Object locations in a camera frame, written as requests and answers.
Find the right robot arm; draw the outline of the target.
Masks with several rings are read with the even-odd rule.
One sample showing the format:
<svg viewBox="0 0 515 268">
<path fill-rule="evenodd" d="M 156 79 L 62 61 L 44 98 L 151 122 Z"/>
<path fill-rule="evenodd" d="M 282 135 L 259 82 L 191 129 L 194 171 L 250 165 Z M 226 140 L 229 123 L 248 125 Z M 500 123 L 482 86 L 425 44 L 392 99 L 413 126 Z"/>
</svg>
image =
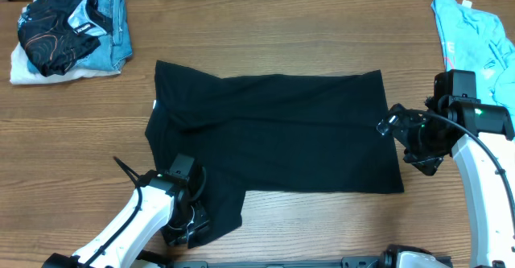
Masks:
<svg viewBox="0 0 515 268">
<path fill-rule="evenodd" d="M 514 129 L 509 111 L 476 95 L 474 72 L 438 74 L 425 111 L 393 105 L 378 124 L 405 148 L 404 162 L 432 176 L 445 156 L 458 167 L 472 235 L 472 267 L 514 265 Z"/>
</svg>

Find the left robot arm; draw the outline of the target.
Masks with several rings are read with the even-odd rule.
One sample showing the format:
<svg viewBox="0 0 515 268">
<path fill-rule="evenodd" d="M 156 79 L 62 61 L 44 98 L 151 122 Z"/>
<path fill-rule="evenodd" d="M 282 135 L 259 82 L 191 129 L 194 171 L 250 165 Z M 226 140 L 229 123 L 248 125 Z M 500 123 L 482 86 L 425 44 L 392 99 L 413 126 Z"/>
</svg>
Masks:
<svg viewBox="0 0 515 268">
<path fill-rule="evenodd" d="M 119 158 L 114 160 L 134 184 L 128 203 L 87 245 L 70 256 L 53 253 L 43 268 L 171 267 L 144 250 L 157 232 L 173 246 L 209 230 L 210 220 L 200 202 L 207 172 L 196 159 L 178 154 L 168 169 L 141 175 Z"/>
</svg>

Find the black t-shirt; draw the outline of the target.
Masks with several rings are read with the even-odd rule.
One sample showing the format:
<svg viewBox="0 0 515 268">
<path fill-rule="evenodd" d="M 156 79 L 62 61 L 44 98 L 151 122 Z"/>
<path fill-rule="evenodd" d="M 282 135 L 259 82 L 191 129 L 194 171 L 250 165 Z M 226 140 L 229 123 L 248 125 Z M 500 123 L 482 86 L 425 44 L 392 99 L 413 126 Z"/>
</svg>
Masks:
<svg viewBox="0 0 515 268">
<path fill-rule="evenodd" d="M 401 193 L 380 71 L 352 76 L 219 78 L 158 61 L 146 138 L 164 171 L 179 154 L 206 170 L 210 220 L 190 247 L 241 226 L 248 191 Z"/>
</svg>

